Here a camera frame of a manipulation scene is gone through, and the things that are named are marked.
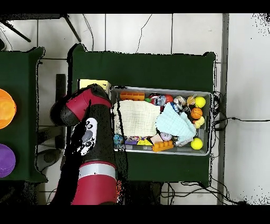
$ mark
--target purple plate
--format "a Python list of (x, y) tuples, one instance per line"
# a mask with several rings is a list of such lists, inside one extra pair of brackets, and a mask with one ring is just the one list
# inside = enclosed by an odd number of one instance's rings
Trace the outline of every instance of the purple plate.
[(0, 178), (8, 176), (13, 171), (15, 163), (13, 151), (6, 145), (0, 144)]

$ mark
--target orange plate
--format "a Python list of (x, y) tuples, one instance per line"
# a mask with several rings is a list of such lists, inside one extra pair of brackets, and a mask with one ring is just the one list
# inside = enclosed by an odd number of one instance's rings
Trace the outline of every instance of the orange plate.
[(16, 113), (16, 104), (5, 90), (0, 89), (0, 129), (10, 124)]

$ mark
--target metal pole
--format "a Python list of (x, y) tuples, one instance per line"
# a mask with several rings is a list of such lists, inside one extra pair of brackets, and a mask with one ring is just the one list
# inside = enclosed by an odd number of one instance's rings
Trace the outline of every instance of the metal pole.
[[(220, 119), (225, 119), (227, 104), (227, 70), (228, 70), (228, 46), (229, 46), (229, 13), (223, 13), (222, 28), (222, 52), (221, 52), (221, 75), (220, 75), (220, 97), (222, 107), (220, 109)], [(224, 166), (225, 166), (225, 130), (219, 132), (219, 157), (218, 157), (218, 178), (217, 180), (224, 183)], [(218, 182), (217, 190), (224, 194), (224, 186)], [(222, 195), (218, 194), (218, 199), (223, 202)]]
[(31, 40), (29, 38), (27, 38), (25, 35), (21, 34), (18, 30), (16, 30), (15, 28), (13, 28), (13, 25), (10, 25), (9, 23), (7, 23), (5, 20), (0, 18), (0, 22), (5, 25), (7, 28), (11, 29), (14, 33), (18, 34), (20, 37), (22, 37), (23, 39), (25, 39), (27, 42), (31, 42)]

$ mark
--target green table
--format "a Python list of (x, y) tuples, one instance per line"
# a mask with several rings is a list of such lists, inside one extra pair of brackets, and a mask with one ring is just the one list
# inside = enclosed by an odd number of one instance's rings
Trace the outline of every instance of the green table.
[[(69, 51), (68, 91), (78, 79), (107, 80), (114, 86), (213, 92), (215, 54), (125, 54), (85, 52), (81, 44)], [(209, 184), (209, 155), (185, 156), (128, 152), (130, 181), (200, 181)]]
[(0, 88), (14, 99), (17, 111), (12, 122), (0, 129), (0, 143), (10, 147), (16, 157), (13, 172), (0, 180), (46, 182), (36, 170), (37, 145), (36, 69), (44, 48), (28, 52), (0, 51)]

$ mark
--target white towel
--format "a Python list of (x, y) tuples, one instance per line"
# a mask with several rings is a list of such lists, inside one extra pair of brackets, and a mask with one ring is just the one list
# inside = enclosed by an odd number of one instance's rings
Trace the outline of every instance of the white towel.
[[(120, 101), (119, 111), (123, 124), (124, 136), (154, 136), (156, 119), (160, 115), (160, 106), (146, 101), (124, 100)], [(118, 104), (114, 104), (114, 132), (121, 135)]]

